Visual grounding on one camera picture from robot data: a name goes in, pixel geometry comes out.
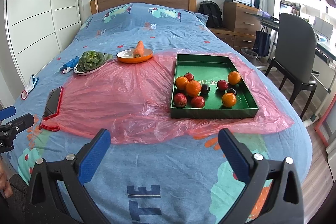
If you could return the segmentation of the left hand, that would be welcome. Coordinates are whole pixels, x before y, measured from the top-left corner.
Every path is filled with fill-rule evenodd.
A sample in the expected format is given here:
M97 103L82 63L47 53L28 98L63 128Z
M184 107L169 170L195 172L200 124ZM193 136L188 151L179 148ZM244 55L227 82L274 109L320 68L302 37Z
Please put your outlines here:
M4 192L6 198L13 195L12 187L7 180L7 173L2 163L0 163L0 189Z

